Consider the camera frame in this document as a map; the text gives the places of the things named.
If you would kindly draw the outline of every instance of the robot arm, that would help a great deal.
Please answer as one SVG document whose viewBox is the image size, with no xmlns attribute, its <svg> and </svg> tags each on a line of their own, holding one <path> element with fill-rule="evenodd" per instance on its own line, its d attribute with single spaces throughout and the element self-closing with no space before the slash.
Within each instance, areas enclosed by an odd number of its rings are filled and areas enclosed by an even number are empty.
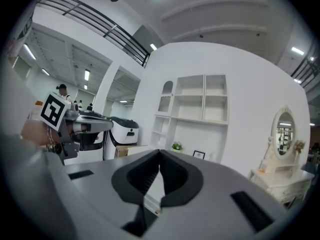
<svg viewBox="0 0 320 240">
<path fill-rule="evenodd" d="M 106 132 L 113 127 L 111 120 L 99 113 L 79 110 L 78 106 L 50 92 L 42 105 L 41 120 L 56 130 L 62 146 L 61 160 L 76 158 L 81 146 L 81 139 L 94 142 L 93 134 Z M 74 136 L 71 137 L 67 125 L 73 125 Z"/>
</svg>

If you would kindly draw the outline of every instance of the white vanity table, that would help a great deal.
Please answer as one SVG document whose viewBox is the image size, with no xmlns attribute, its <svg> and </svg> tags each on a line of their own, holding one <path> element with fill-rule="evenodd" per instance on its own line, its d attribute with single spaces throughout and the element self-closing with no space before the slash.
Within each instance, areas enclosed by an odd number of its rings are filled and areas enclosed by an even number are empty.
<svg viewBox="0 0 320 240">
<path fill-rule="evenodd" d="M 284 139 L 279 136 L 279 129 L 286 127 Z M 259 169 L 252 170 L 251 180 L 265 189 L 280 203 L 287 205 L 294 198 L 303 200 L 310 187 L 313 174 L 299 168 L 294 143 L 296 142 L 295 123 L 288 106 L 276 114 L 269 147 Z"/>
</svg>

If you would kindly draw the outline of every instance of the arched niche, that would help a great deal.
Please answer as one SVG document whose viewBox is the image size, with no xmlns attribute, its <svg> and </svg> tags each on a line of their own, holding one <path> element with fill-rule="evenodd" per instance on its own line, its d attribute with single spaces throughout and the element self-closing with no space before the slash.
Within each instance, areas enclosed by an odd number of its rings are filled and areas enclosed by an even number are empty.
<svg viewBox="0 0 320 240">
<path fill-rule="evenodd" d="M 171 94 L 174 83 L 172 81 L 167 81 L 163 85 L 162 94 Z"/>
</svg>

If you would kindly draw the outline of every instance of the white cabinet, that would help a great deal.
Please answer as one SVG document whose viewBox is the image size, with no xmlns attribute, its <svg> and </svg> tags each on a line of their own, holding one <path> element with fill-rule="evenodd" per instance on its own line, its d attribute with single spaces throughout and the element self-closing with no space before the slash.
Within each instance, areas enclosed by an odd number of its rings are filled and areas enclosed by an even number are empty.
<svg viewBox="0 0 320 240">
<path fill-rule="evenodd" d="M 182 143 L 183 153 L 222 157 L 228 131 L 229 103 L 225 75 L 193 75 L 168 79 L 159 93 L 150 145 L 171 149 Z"/>
</svg>

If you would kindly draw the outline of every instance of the metal railing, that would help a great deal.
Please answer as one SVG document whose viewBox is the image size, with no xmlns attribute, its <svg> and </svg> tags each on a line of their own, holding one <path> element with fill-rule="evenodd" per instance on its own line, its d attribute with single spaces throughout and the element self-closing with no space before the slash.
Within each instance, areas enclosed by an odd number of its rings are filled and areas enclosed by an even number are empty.
<svg viewBox="0 0 320 240">
<path fill-rule="evenodd" d="M 316 79 L 319 73 L 320 49 L 318 43 L 314 40 L 299 66 L 291 74 L 291 77 L 296 79 L 303 88 L 306 88 Z"/>
<path fill-rule="evenodd" d="M 141 66 L 145 67 L 150 53 L 127 31 L 112 19 L 79 0 L 37 0 L 37 5 L 49 7 L 88 27 L 107 39 Z"/>
</svg>

